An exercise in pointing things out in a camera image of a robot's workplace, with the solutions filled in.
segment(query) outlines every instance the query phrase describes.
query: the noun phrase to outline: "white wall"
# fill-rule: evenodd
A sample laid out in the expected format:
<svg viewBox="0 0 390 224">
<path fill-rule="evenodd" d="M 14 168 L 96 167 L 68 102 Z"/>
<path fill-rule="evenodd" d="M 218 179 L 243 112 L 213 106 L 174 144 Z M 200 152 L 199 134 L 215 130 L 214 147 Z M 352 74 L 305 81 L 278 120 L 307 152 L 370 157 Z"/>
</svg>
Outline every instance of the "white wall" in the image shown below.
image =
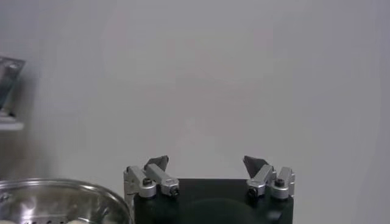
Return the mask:
<svg viewBox="0 0 390 224">
<path fill-rule="evenodd" d="M 251 155 L 296 172 L 296 223 L 387 223 L 389 6 L 0 0 L 0 52 L 28 61 L 3 175 L 121 194 L 152 156 L 177 177 L 247 178 Z"/>
</svg>

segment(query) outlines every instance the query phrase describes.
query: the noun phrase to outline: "black screw head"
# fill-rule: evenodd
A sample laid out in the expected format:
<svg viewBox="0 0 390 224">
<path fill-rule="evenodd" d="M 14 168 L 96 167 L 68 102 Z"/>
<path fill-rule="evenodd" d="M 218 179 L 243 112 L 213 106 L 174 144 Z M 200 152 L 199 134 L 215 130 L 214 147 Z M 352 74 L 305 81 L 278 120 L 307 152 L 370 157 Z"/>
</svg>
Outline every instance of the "black screw head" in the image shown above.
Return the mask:
<svg viewBox="0 0 390 224">
<path fill-rule="evenodd" d="M 171 197 L 174 198 L 177 198 L 180 195 L 180 191 L 177 187 L 172 187 L 169 193 L 171 193 Z"/>
<path fill-rule="evenodd" d="M 152 185 L 152 183 L 153 183 L 153 181 L 151 179 L 149 179 L 149 178 L 144 178 L 142 180 L 142 185 L 143 186 L 150 186 L 150 185 Z"/>
<path fill-rule="evenodd" d="M 248 196 L 250 198 L 257 198 L 257 189 L 254 187 L 251 187 L 248 189 Z"/>
<path fill-rule="evenodd" d="M 276 179 L 275 180 L 275 186 L 277 187 L 284 187 L 285 186 L 285 181 L 283 179 Z"/>
</svg>

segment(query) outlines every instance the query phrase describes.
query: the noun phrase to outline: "metal clamp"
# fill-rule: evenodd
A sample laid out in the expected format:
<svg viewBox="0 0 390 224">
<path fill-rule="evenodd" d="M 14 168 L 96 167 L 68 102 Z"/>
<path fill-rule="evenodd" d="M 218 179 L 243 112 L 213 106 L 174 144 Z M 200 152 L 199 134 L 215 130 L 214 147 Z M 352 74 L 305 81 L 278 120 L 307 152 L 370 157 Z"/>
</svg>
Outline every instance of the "metal clamp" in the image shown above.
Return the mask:
<svg viewBox="0 0 390 224">
<path fill-rule="evenodd" d="M 123 173 L 123 179 L 126 195 L 138 193 L 143 198 L 156 195 L 156 183 L 146 177 L 138 166 L 129 166 Z"/>
<path fill-rule="evenodd" d="M 248 185 L 248 196 L 257 198 L 265 194 L 266 185 L 276 178 L 276 171 L 273 166 L 263 165 L 259 172 L 246 181 Z"/>
<path fill-rule="evenodd" d="M 295 173 L 289 167 L 282 167 L 278 177 L 271 184 L 271 195 L 277 199 L 287 199 L 294 196 Z"/>
<path fill-rule="evenodd" d="M 145 167 L 146 176 L 156 181 L 157 184 L 161 186 L 162 194 L 165 194 L 170 197 L 179 196 L 179 180 L 173 177 L 170 177 L 166 174 L 161 168 L 156 164 L 148 164 Z"/>
</svg>

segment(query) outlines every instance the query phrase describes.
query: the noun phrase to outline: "bolt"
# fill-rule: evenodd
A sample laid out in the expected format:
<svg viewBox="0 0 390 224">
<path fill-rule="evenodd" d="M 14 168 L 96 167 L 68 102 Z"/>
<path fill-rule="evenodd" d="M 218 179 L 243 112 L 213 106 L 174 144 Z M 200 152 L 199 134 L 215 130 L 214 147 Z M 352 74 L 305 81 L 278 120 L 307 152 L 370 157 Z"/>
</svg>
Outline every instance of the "bolt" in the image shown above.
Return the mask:
<svg viewBox="0 0 390 224">
<path fill-rule="evenodd" d="M 248 189 L 248 196 L 249 196 L 250 198 L 257 198 L 257 189 L 254 188 L 254 187 L 250 187 L 250 188 Z"/>
<path fill-rule="evenodd" d="M 153 181 L 151 179 L 149 179 L 149 178 L 144 178 L 142 180 L 142 185 L 143 186 L 150 186 L 150 185 L 152 185 L 152 183 L 153 183 Z"/>
<path fill-rule="evenodd" d="M 172 187 L 171 190 L 169 190 L 169 193 L 174 198 L 177 198 L 180 195 L 180 191 L 177 186 Z"/>
<path fill-rule="evenodd" d="M 275 180 L 275 186 L 277 186 L 277 187 L 284 187 L 285 186 L 285 181 L 283 179 L 278 178 L 278 179 Z"/>
<path fill-rule="evenodd" d="M 2 194 L 2 195 L 0 196 L 0 202 L 7 201 L 10 197 L 11 197 L 10 194 L 4 193 L 4 194 Z"/>
</svg>

